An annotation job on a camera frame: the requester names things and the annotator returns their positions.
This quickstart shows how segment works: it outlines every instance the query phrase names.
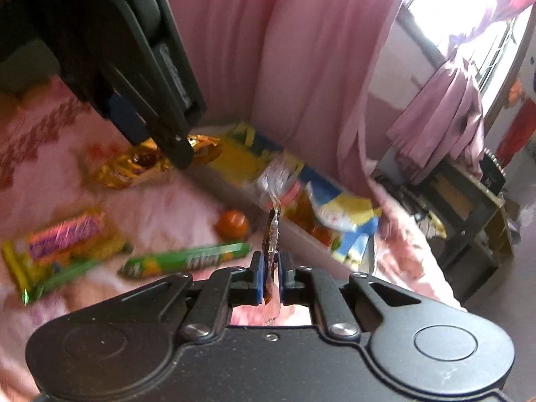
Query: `candy wrapper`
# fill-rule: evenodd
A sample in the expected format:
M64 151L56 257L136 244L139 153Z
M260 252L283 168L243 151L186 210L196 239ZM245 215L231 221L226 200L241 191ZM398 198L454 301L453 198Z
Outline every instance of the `candy wrapper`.
M229 243L131 258L119 269L119 274L137 279L169 275L180 271L189 272L244 258L250 249L251 246L248 243Z
M190 135L188 141L194 149L192 165L208 163L221 154L217 138ZM156 143L147 139L102 166L93 175L93 179L110 188L121 190L154 180L172 167Z
M98 209L2 243L2 255L28 304L127 247Z

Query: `green candy stick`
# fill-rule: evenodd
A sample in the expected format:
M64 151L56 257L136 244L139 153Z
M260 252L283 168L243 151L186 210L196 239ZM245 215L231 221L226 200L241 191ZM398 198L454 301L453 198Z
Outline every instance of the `green candy stick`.
M32 291L24 290L22 294L22 302L28 305L30 302L39 299L45 293L60 287L68 281L72 281L84 275L89 269L100 265L103 261L99 259L83 260L80 262L71 263L65 269L55 273L45 281L38 283Z
M169 275L180 271L194 271L203 267L245 257L251 250L249 243L229 243L208 247L181 249L131 258L119 274L128 278Z

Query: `pink curtain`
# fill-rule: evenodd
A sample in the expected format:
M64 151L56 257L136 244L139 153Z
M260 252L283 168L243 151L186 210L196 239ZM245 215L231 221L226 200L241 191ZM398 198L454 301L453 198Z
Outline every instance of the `pink curtain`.
M495 0L471 31L449 38L450 59L434 74L387 131L398 149L398 162L414 184L449 155L479 175L483 149L483 115L478 85L459 45L482 34L496 21L518 15L536 0Z
M170 0L211 121L246 120L358 195L372 72L402 0Z

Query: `orange ball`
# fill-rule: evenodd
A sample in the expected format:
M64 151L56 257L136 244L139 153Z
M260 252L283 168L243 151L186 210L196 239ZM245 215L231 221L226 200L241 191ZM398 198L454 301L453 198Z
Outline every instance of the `orange ball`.
M249 231L249 221L239 210L227 210L220 216L216 231L225 240L243 240Z

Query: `bed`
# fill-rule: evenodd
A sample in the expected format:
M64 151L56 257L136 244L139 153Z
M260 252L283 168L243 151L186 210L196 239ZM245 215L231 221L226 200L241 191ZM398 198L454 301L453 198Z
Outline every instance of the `bed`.
M124 191L85 180L88 162L104 162L128 145L116 128L80 103L57 78L27 94L0 135L0 238L17 236L90 205L100 205L134 245L134 252L215 243L222 204L179 173L165 182ZM376 276L460 307L425 237L402 207L377 185L383 213L376 234ZM258 249L261 237L251 238ZM243 262L233 262L246 266ZM0 402L28 401L38 392L24 359L30 334L43 323L140 285L116 276L121 258L23 306L0 259ZM211 270L197 271L195 279ZM307 324L299 307L235 309L237 324Z

